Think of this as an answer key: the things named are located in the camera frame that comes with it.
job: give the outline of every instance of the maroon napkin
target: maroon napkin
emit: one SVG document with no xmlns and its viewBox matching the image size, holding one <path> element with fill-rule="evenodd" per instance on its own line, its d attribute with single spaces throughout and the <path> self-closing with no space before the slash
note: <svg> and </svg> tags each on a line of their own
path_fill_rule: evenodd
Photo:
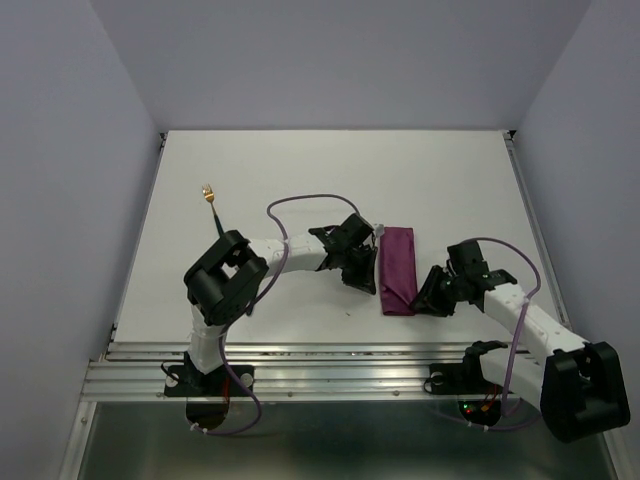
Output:
<svg viewBox="0 0 640 480">
<path fill-rule="evenodd" d="M 383 315 L 415 315 L 409 308 L 418 294 L 413 228 L 385 227 L 378 264 Z"/>
</svg>

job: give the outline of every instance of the metal frame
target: metal frame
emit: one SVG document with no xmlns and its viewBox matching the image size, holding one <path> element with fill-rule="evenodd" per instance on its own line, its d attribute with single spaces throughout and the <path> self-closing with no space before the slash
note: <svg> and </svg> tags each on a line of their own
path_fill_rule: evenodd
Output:
<svg viewBox="0 0 640 480">
<path fill-rule="evenodd" d="M 503 132 L 503 137 L 559 319 L 570 328 L 512 137 L 507 132 Z M 171 344 L 112 341 L 103 358 L 89 365 L 61 479 L 75 479 L 80 472 L 98 402 L 184 401 L 163 395 L 165 377 L 159 366 L 163 361 L 180 360 L 187 346 L 187 341 Z M 265 402 L 410 401 L 442 399 L 442 396 L 433 397 L 423 390 L 424 379 L 429 376 L 429 364 L 459 361 L 467 346 L 466 343 L 229 344 L 227 355 L 232 364 L 251 363 L 256 367 L 254 391 Z M 531 358 L 525 350 L 519 354 Z M 248 398 L 237 400 L 250 401 Z M 615 474 L 621 479 L 633 478 L 633 468 L 620 431 L 607 432 L 603 438 Z"/>
</svg>

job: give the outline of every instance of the white table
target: white table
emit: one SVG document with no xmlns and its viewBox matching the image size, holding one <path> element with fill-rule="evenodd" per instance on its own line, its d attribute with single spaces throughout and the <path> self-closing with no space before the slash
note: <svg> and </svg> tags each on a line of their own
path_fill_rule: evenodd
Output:
<svg viewBox="0 0 640 480">
<path fill-rule="evenodd" d="M 269 202 L 319 192 L 349 197 L 371 223 L 413 227 L 418 288 L 433 264 L 443 264 L 446 247 L 469 237 L 507 240 L 542 267 L 501 132 L 172 131 L 112 348 L 188 341 L 191 314 L 182 278 L 217 238 L 203 183 L 214 188 L 225 228 L 247 238 L 279 237 L 265 215 Z M 277 213 L 295 234 L 341 223 L 350 209 L 335 200 L 308 200 Z M 497 245 L 482 247 L 490 267 L 508 270 L 525 289 L 533 286 L 519 257 Z M 536 301 L 555 315 L 546 280 Z M 509 338 L 469 305 L 444 319 L 385 317 L 378 296 L 345 287 L 339 271 L 281 277 L 254 315 L 229 334 L 231 344 L 256 345 Z"/>
</svg>

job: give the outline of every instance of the gray wall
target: gray wall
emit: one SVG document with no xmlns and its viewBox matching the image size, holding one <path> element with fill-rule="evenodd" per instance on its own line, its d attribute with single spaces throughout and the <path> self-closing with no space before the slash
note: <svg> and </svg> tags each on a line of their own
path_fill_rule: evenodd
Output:
<svg viewBox="0 0 640 480">
<path fill-rule="evenodd" d="M 571 321 L 620 354 L 640 452 L 640 3 L 597 0 L 516 136 Z"/>
<path fill-rule="evenodd" d="M 587 0 L 92 0 L 162 129 L 514 128 Z"/>
<path fill-rule="evenodd" d="M 158 152 L 91 6 L 0 6 L 0 476 L 56 478 Z"/>
</svg>

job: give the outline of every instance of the robotic arm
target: robotic arm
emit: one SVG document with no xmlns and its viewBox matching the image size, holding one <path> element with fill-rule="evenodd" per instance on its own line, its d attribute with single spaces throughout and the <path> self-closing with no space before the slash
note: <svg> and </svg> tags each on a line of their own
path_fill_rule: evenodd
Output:
<svg viewBox="0 0 640 480">
<path fill-rule="evenodd" d="M 197 390 L 220 372 L 224 345 L 220 338 L 251 310 L 265 278 L 338 268 L 345 285 L 375 294 L 375 238 L 374 227 L 353 214 L 342 225 L 312 228 L 290 238 L 282 266 L 281 240 L 247 240 L 235 230 L 224 233 L 184 277 L 193 332 L 185 354 L 186 378 L 181 378 Z M 533 302 L 519 322 L 529 299 L 513 276 L 504 270 L 491 271 L 477 242 L 451 246 L 448 252 L 446 268 L 432 268 L 411 304 L 413 311 L 446 317 L 454 314 L 458 302 L 466 301 L 512 334 L 521 323 L 520 341 L 535 362 L 515 357 L 509 391 L 539 409 L 560 440 L 569 442 L 629 423 L 620 364 L 611 346 L 589 343 Z M 506 344 L 475 342 L 462 363 L 432 364 L 425 388 L 433 395 L 465 396 L 484 393 L 490 386 L 502 387 L 508 359 Z M 481 413 L 470 420 L 483 423 L 485 418 Z"/>
</svg>

